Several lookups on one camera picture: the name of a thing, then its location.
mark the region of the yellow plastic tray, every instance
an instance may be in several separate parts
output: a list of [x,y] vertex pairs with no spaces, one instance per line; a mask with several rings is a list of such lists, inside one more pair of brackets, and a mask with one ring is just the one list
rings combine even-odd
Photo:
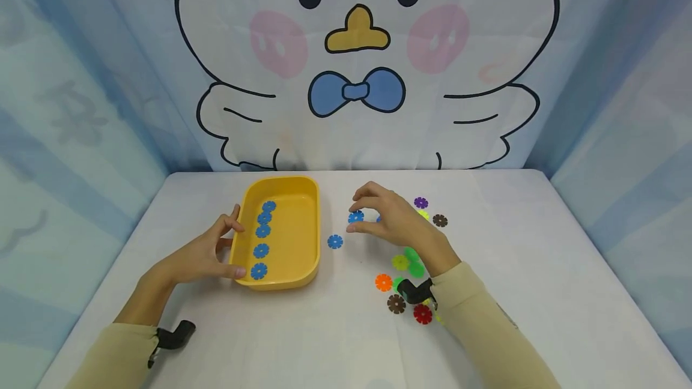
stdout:
[[[258,238],[258,215],[268,201],[276,203],[268,224],[272,231]],[[320,262],[320,189],[313,179],[282,176],[256,181],[245,193],[238,220],[246,230],[236,232],[228,259],[231,265],[247,268],[238,284],[254,290],[281,290],[302,287],[315,278]],[[262,243],[269,245],[269,253],[256,258],[253,252]],[[267,265],[261,280],[251,276],[256,263]]]

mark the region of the hand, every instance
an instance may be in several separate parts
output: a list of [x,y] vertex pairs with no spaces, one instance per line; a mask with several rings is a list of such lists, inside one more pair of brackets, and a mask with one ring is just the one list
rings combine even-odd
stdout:
[[441,275],[461,260],[447,237],[392,190],[369,181],[356,190],[351,212],[364,207],[380,213],[379,222],[354,222],[347,233],[366,233],[400,247],[411,247],[422,258],[431,276]]
[[399,194],[369,181],[356,190],[355,203],[349,211],[364,207],[380,213],[379,222],[354,222],[346,228],[348,233],[367,233],[400,247],[411,247],[416,251],[435,234],[434,226],[402,198]]
[[220,262],[217,254],[231,247],[233,239],[222,238],[228,231],[245,231],[238,222],[240,206],[236,204],[231,215],[221,215],[213,226],[191,240],[178,251],[164,258],[152,270],[164,274],[173,284],[191,283],[207,278],[238,279],[246,274],[245,267]]

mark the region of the red snowflake block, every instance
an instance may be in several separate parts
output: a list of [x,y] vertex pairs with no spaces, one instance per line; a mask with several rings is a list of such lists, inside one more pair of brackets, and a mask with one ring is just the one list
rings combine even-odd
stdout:
[[433,321],[433,312],[424,304],[419,303],[413,309],[413,316],[422,325],[427,325],[429,322]]

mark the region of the blue curtain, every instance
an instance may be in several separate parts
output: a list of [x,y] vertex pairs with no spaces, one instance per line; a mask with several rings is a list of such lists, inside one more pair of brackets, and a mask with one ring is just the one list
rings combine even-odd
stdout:
[[611,0],[527,166],[692,376],[692,0]]
[[0,385],[33,388],[173,166],[133,93],[0,0]]
[[[688,375],[691,3],[559,0],[512,83],[540,108],[492,165],[531,153]],[[174,0],[0,0],[0,16],[0,381],[24,389],[165,176],[235,167],[197,123],[213,79]]]

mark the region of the fabric backdrop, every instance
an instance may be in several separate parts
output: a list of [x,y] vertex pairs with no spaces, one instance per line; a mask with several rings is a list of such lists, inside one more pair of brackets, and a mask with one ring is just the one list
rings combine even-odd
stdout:
[[611,0],[528,166],[692,376],[692,0]]

